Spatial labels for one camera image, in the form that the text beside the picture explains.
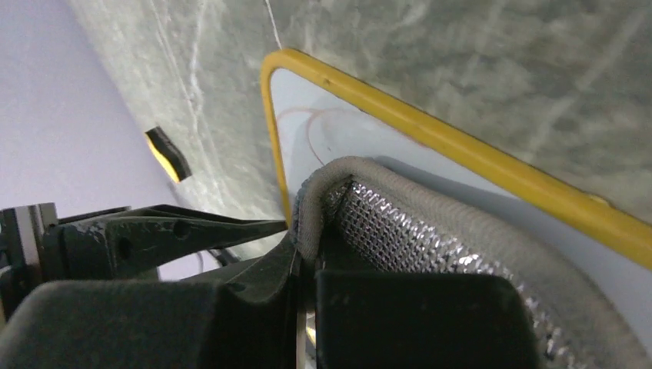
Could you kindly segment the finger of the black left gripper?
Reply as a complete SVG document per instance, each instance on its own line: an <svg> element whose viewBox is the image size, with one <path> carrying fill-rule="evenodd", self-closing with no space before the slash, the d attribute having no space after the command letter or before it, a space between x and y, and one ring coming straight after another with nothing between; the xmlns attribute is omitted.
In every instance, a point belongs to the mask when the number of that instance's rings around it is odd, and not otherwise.
<svg viewBox="0 0 652 369"><path fill-rule="evenodd" d="M285 231L283 220L241 220L160 204L66 218L55 228L58 280L133 278L170 261Z"/></svg>

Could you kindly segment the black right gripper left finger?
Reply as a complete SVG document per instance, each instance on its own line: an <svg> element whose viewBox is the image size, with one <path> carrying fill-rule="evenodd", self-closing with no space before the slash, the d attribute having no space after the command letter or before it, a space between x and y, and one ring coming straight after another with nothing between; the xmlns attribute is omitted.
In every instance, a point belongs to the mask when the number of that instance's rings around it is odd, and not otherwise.
<svg viewBox="0 0 652 369"><path fill-rule="evenodd" d="M293 368L297 238L185 281L53 281L1 334L3 368Z"/></svg>

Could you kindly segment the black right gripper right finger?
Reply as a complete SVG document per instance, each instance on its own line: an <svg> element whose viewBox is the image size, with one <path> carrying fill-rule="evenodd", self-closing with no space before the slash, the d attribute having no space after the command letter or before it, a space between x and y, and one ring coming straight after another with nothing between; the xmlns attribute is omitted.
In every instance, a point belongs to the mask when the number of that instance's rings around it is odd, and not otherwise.
<svg viewBox="0 0 652 369"><path fill-rule="evenodd" d="M319 368L538 368L515 287L486 274L379 271L333 228L314 277Z"/></svg>

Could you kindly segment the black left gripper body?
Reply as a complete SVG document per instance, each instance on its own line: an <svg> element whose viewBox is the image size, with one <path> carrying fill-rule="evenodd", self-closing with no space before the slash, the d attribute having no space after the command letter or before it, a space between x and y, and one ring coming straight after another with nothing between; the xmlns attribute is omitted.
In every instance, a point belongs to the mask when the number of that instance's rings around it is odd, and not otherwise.
<svg viewBox="0 0 652 369"><path fill-rule="evenodd" d="M126 207L60 218L55 204L1 210L1 310L11 316L40 284L72 277L63 227L112 216Z"/></svg>

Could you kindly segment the grey blue scrubbing sponge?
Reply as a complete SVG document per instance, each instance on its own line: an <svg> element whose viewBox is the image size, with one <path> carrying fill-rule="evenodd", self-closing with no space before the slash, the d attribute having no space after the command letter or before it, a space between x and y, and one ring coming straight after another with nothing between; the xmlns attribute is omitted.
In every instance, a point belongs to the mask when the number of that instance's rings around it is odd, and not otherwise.
<svg viewBox="0 0 652 369"><path fill-rule="evenodd" d="M615 306L559 251L370 159L339 158L303 182L290 233L307 262L316 262L328 225L383 271L506 278L525 304L543 368L651 366Z"/></svg>

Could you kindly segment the yellow framed whiteboard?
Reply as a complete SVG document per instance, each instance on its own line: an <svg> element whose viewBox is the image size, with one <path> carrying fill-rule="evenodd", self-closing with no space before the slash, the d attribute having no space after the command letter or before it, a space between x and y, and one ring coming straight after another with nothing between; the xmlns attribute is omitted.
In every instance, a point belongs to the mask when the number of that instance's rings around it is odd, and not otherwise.
<svg viewBox="0 0 652 369"><path fill-rule="evenodd" d="M554 245L651 345L649 224L302 52L266 56L260 84L285 214L322 165L376 159Z"/></svg>

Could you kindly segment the yellow black sponge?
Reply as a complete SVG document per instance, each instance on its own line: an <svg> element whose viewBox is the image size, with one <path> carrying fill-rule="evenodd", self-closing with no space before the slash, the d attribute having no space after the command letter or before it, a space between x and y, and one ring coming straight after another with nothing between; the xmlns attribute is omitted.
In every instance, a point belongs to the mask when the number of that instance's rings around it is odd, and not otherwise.
<svg viewBox="0 0 652 369"><path fill-rule="evenodd" d="M145 137L151 153L174 183L180 183L192 176L185 156L161 127L149 129L145 132Z"/></svg>

